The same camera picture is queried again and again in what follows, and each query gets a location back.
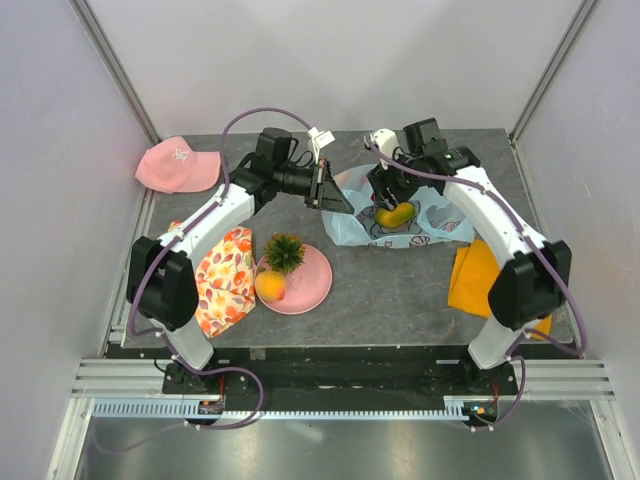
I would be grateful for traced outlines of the fake mango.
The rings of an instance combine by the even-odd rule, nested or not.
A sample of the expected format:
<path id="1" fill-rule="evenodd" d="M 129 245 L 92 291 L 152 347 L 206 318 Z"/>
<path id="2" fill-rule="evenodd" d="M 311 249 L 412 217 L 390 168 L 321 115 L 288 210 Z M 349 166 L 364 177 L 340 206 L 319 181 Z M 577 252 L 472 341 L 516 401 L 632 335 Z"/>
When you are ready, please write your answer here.
<path id="1" fill-rule="evenodd" d="M 378 208 L 375 221 L 385 229 L 396 229 L 410 222 L 415 217 L 415 207 L 410 202 L 399 204 L 394 210 Z"/>

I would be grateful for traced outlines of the light blue plastic bag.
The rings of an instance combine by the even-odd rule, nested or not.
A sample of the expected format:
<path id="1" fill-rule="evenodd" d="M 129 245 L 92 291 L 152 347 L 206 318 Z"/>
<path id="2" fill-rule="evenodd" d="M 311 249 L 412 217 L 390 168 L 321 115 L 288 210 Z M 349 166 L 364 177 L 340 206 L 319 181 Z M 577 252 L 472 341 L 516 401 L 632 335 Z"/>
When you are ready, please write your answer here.
<path id="1" fill-rule="evenodd" d="M 470 243 L 475 237 L 471 222 L 459 208 L 431 187 L 421 187 L 410 203 L 415 215 L 395 229 L 386 229 L 375 218 L 377 206 L 366 173 L 371 164 L 347 169 L 336 176 L 336 183 L 354 207 L 353 214 L 324 211 L 322 221 L 327 235 L 337 246 L 375 246 L 389 249 L 423 247 L 441 242 Z"/>

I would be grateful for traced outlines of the fake pineapple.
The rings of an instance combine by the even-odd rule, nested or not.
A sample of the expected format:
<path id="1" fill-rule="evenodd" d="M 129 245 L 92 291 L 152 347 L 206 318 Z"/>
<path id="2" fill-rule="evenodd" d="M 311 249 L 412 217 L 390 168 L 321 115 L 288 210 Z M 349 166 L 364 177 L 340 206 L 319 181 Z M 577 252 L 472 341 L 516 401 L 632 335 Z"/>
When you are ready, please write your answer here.
<path id="1" fill-rule="evenodd" d="M 272 270 L 288 275 L 304 262 L 305 246 L 289 233 L 274 234 L 267 242 L 264 257 Z"/>

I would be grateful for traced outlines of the fake peach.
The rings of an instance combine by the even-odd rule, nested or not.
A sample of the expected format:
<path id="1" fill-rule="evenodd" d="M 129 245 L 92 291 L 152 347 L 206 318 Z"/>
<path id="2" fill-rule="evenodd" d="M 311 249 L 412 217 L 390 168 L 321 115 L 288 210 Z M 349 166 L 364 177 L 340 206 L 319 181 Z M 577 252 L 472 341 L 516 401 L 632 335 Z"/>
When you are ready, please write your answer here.
<path id="1" fill-rule="evenodd" d="M 281 301 L 286 295 L 286 277 L 277 271 L 264 270 L 255 278 L 255 291 L 265 302 Z"/>

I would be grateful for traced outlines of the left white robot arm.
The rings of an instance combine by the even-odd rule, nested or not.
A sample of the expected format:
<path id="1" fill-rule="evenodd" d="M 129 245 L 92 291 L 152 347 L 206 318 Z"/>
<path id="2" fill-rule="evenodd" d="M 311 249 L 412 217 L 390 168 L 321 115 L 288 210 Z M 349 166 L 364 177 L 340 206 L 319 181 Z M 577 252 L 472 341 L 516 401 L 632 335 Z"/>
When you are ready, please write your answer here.
<path id="1" fill-rule="evenodd" d="M 187 367 L 185 382 L 198 393 L 211 392 L 220 378 L 218 367 L 209 363 L 213 347 L 195 318 L 195 271 L 209 250 L 279 193 L 299 196 L 309 208 L 353 210 L 321 155 L 333 134 L 311 129 L 308 136 L 313 162 L 302 167 L 289 158 L 296 141 L 291 133 L 265 128 L 254 151 L 225 172 L 220 188 L 180 227 L 157 240 L 142 236 L 132 246 L 126 290 L 130 316 L 152 322 L 152 332 L 163 336 Z"/>

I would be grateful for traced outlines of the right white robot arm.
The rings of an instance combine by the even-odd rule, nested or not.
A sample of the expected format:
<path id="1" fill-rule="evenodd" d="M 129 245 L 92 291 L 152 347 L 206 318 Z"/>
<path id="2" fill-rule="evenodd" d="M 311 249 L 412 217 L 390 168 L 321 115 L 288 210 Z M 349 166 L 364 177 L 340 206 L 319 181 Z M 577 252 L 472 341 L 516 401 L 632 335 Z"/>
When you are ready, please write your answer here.
<path id="1" fill-rule="evenodd" d="M 506 362 L 524 332 L 568 299 L 572 252 L 529 226 L 490 181 L 466 146 L 451 147 L 433 118 L 406 126 L 405 140 L 379 129 L 365 138 L 378 165 L 367 175 L 374 202 L 396 209 L 421 187 L 450 201 L 471 222 L 493 254 L 499 273 L 488 293 L 490 316 L 467 348 L 458 381 L 467 392 L 483 392 L 492 368 Z"/>

